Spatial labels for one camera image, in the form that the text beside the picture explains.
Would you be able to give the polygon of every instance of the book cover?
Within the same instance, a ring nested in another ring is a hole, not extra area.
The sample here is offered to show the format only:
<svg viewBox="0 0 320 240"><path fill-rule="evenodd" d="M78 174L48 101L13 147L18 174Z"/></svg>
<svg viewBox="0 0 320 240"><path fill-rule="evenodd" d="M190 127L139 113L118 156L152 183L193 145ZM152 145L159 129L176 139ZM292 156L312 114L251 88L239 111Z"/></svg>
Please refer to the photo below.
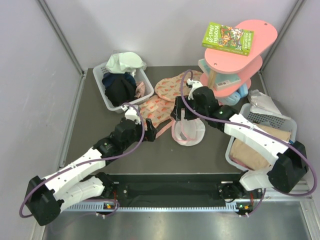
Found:
<svg viewBox="0 0 320 240"><path fill-rule="evenodd" d="M253 38L253 31L210 22L206 29L202 46L248 56L251 50Z"/></svg>

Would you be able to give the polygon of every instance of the gray floor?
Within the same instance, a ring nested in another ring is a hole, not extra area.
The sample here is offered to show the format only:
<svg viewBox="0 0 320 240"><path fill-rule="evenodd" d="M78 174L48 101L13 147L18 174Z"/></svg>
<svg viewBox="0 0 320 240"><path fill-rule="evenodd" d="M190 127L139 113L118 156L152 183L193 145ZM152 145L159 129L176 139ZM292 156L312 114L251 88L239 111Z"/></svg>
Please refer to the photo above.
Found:
<svg viewBox="0 0 320 240"><path fill-rule="evenodd" d="M250 218L218 212L62 213L44 240L311 240L299 202L264 202Z"/></svg>
<svg viewBox="0 0 320 240"><path fill-rule="evenodd" d="M161 79L175 77L187 69L200 71L198 66L162 66L148 67L145 73L155 86ZM252 78L251 89L263 92L257 74ZM240 110L247 101L242 99L235 108ZM123 116L107 110L92 69L89 69L66 164L81 157L99 139L109 135ZM155 142L144 142L134 153L111 163L103 171L112 174L238 173L239 170L225 159L229 139L229 136L206 125L202 142L186 147L176 143L167 130Z"/></svg>

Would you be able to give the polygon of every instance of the pink plastic shelf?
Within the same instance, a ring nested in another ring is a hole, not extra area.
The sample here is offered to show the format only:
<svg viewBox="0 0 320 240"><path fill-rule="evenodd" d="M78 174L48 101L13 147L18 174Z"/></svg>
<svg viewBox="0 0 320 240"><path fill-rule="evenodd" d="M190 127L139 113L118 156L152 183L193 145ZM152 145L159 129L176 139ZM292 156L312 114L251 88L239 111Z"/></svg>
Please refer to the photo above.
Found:
<svg viewBox="0 0 320 240"><path fill-rule="evenodd" d="M241 87L242 84L244 84L249 78L251 78L261 68L262 62L263 61L261 56L257 56L252 62L248 64L248 66L246 66L241 72L237 74L241 79L241 82L220 91L213 89L214 95L218 98L225 98L233 94L235 91L238 90L238 88ZM202 85L208 86L207 75L202 74L200 77L200 82L202 83Z"/></svg>
<svg viewBox="0 0 320 240"><path fill-rule="evenodd" d="M246 84L246 87L249 89L249 88L251 88L251 78L249 78L246 82L245 82L245 84Z"/></svg>
<svg viewBox="0 0 320 240"><path fill-rule="evenodd" d="M236 74L243 70L253 59L261 55L277 39L274 26L262 20L246 20L236 28L254 31L251 51L248 56L207 48L204 53L210 68L221 74Z"/></svg>

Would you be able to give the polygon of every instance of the white mesh laundry bag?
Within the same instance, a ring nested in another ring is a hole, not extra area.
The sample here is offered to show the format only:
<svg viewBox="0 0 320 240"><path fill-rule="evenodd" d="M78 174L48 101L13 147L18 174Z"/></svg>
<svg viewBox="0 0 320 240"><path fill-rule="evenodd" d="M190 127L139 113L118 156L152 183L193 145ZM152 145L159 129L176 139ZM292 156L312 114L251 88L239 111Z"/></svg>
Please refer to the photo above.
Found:
<svg viewBox="0 0 320 240"><path fill-rule="evenodd" d="M178 144L183 146L197 145L205 136L205 124L199 118L194 120L185 120L184 116L184 111L182 111L180 121L172 120L172 138Z"/></svg>

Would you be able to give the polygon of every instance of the laundry basket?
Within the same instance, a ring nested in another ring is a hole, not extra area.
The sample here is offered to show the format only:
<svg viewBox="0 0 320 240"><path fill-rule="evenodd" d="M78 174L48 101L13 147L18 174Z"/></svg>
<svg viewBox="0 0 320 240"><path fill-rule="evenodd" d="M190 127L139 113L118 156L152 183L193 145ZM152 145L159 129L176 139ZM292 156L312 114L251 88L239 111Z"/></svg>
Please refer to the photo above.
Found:
<svg viewBox="0 0 320 240"><path fill-rule="evenodd" d="M297 134L297 123L295 120L292 118L288 119L286 118L280 118L277 116L271 116L271 115L264 115L264 114L258 114L258 113L253 113L250 112L250 103L246 103L242 106L240 113L251 123L258 123L258 124L264 124L264 123L269 123L271 127L275 129L280 129L286 132L291 132L290 140L294 142L296 140L296 134ZM233 166L235 166L237 169L240 169L242 171L248 170L248 168L241 166L237 164L236 162L232 161L230 159L230 151L232 144L234 143L235 138L231 137L228 147L225 152L225 159L227 162Z"/></svg>
<svg viewBox="0 0 320 240"><path fill-rule="evenodd" d="M116 112L117 114L121 114L124 112L122 110L121 106L113 106L111 101L105 95L106 88L102 83L102 79L104 78L104 74L106 74L108 72L108 70L106 69L106 64L107 64L107 62L104 62L104 63L100 64L99 66L96 66L93 69L93 75L94 75L96 84L98 85L98 88L99 88L99 91L100 91L101 96L103 98L103 101L106 105L106 108L109 109L110 111ZM138 68L136 70L134 79L136 82L144 82L144 85L145 85L144 96L130 102L133 105L140 105L140 104L143 104L144 102L146 102L155 93L155 90L152 87L147 75L145 74L145 72L141 68Z"/></svg>

